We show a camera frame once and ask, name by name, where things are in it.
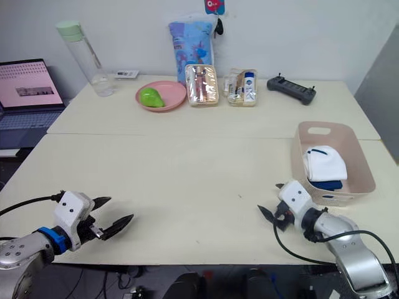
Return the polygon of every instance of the white wall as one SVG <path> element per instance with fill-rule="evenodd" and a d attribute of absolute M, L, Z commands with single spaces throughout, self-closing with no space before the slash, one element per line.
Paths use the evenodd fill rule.
<path fill-rule="evenodd" d="M 176 74 L 167 24 L 203 0 L 0 0 L 0 61 L 42 57 L 61 93 L 85 78 L 54 25 L 80 20 L 106 69 Z M 226 0 L 216 68 L 261 77 L 344 80 L 355 93 L 399 20 L 397 0 Z"/>

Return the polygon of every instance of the blue ring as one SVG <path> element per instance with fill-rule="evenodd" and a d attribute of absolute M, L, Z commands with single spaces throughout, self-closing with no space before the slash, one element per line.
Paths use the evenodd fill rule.
<path fill-rule="evenodd" d="M 46 227 L 41 227 L 40 229 L 37 230 L 38 232 L 43 232 L 58 245 L 60 248 L 60 254 L 63 254 L 65 251 L 67 251 L 67 246 L 65 245 L 65 237 L 63 235 L 57 234 L 55 231 L 52 229 L 48 229 Z"/>

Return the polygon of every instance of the white cloth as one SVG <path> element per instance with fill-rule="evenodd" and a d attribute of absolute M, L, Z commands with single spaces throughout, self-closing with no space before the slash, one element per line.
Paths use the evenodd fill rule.
<path fill-rule="evenodd" d="M 348 179 L 345 161 L 331 146 L 313 146 L 304 154 L 307 178 L 311 182 Z"/>

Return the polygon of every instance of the green bottle cap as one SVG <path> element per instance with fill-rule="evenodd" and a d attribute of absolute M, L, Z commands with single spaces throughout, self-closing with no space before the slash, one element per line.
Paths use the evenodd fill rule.
<path fill-rule="evenodd" d="M 66 42 L 78 42 L 83 38 L 79 21 L 62 21 L 59 22 L 56 27 L 59 34 Z"/>

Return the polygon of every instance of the table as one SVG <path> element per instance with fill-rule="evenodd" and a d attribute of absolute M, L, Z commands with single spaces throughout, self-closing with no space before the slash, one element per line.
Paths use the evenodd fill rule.
<path fill-rule="evenodd" d="M 217 107 L 192 108 L 185 102 L 168 113 L 150 113 L 138 106 L 135 94 L 140 87 L 157 80 L 176 78 L 141 75 L 138 80 L 118 82 L 115 94 L 105 98 L 96 96 L 87 85 L 48 133 L 292 138 L 302 121 L 331 121 L 352 127 L 358 139 L 380 139 L 343 82 L 297 81 L 316 86 L 317 95 L 309 106 L 268 91 L 266 81 L 259 80 L 256 108 L 231 107 L 220 95 Z"/>
<path fill-rule="evenodd" d="M 335 214 L 378 234 L 399 257 L 399 171 L 380 141 L 360 141 L 377 189 Z M 123 232 L 93 240 L 56 262 L 118 265 L 302 264 L 277 244 L 257 204 L 278 204 L 275 183 L 291 178 L 291 139 L 49 134 L 0 192 L 0 209 L 60 189 L 113 199 L 92 214 L 100 227 L 134 212 Z M 0 217 L 0 235 L 52 227 L 54 202 Z M 298 254 L 333 256 L 292 227 L 281 234 Z M 380 245 L 365 243 L 382 262 Z"/>

